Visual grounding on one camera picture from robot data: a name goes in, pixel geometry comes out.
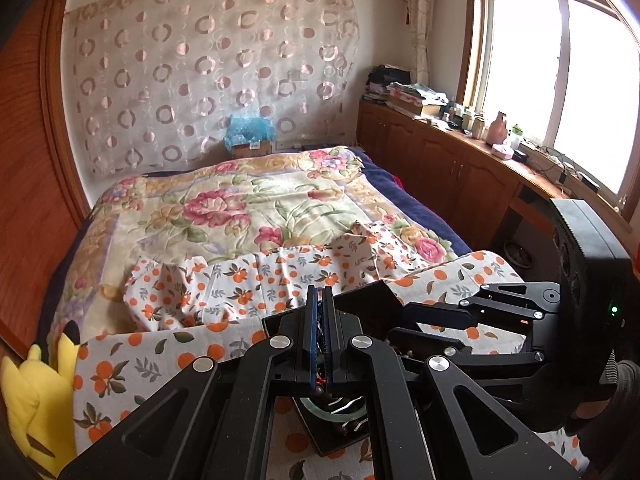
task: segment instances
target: navy blue blanket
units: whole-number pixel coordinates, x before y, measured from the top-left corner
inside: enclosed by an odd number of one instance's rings
[[[410,196],[407,192],[400,189],[398,184],[395,183],[390,173],[376,166],[371,159],[365,155],[365,153],[357,148],[350,148],[356,153],[363,161],[364,168],[362,172],[367,177],[367,180],[375,187],[382,195],[390,200],[395,206],[407,215],[414,222],[418,222],[421,226],[434,231],[440,238],[449,240],[451,242],[452,250],[458,255],[467,254],[471,252],[471,249],[465,244],[462,239],[447,225],[447,223],[440,218],[436,213],[423,206],[415,198]],[[155,173],[147,173],[145,176],[172,176],[179,173],[187,173],[187,171],[158,171]],[[91,225],[91,217],[87,218],[82,225],[82,228],[76,235],[76,239],[72,243],[71,247],[67,251],[64,259],[60,262],[58,268],[53,273],[49,280],[49,286],[47,287],[47,293],[45,295],[42,311],[40,313],[40,321],[38,323],[38,335],[36,343],[43,349],[43,359],[47,359],[47,344],[46,338],[49,334],[51,323],[53,322],[53,316],[56,313],[56,308],[60,302],[62,296],[66,273],[71,261],[74,259],[76,251],[80,246],[80,242]]]
[[[442,218],[400,189],[388,171],[376,166],[361,150],[357,148],[349,149],[362,159],[364,163],[362,173],[367,177],[367,180],[388,200],[391,200],[400,211],[414,222],[418,222],[426,229],[434,231],[440,238],[449,240],[451,249],[458,256],[471,252],[471,248],[462,241],[462,238]]]

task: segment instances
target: wooden cabinet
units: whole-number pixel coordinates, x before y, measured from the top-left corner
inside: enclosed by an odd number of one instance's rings
[[[465,154],[455,140],[430,128],[417,133],[410,149],[418,154],[418,163],[405,168],[416,182],[415,191],[407,191],[437,215],[449,218],[456,205],[458,173]]]
[[[360,105],[358,142],[407,193],[447,221],[472,249],[486,249],[518,179],[487,152],[388,108]]]
[[[384,116],[383,112],[386,112],[384,108],[377,110],[376,108],[361,107],[356,133],[360,146],[381,168],[385,167],[386,143],[389,136],[388,124],[385,124],[381,117],[381,115]]]
[[[449,225],[473,249],[485,249],[502,222],[518,181],[476,150],[468,150],[458,173],[458,194]]]

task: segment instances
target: pink vase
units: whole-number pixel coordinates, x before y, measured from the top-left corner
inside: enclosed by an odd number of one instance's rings
[[[489,126],[484,142],[489,145],[502,144],[507,135],[507,117],[502,112],[498,112],[495,121]]]

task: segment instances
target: green indicator light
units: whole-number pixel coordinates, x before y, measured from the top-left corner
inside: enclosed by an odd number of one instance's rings
[[[609,301],[609,308],[608,311],[612,316],[617,316],[618,315],[618,310],[619,308],[613,303],[612,301]]]

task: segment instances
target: robotic arm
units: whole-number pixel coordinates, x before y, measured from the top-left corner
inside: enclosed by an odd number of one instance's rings
[[[378,480],[577,479],[522,421],[556,427],[578,402],[612,394],[630,264],[586,204],[554,206],[559,287],[490,285],[457,305],[402,308],[385,303],[379,282],[363,292],[375,287],[384,313],[374,329],[364,323],[366,335],[346,312],[358,291],[336,297],[338,310],[331,288],[310,286],[306,308],[263,320],[276,335],[242,358],[196,359],[60,479],[263,479],[275,397],[323,394],[366,398]],[[491,324],[526,334],[526,347],[475,356],[460,341],[411,330],[416,322]],[[376,339],[385,332],[414,358]]]

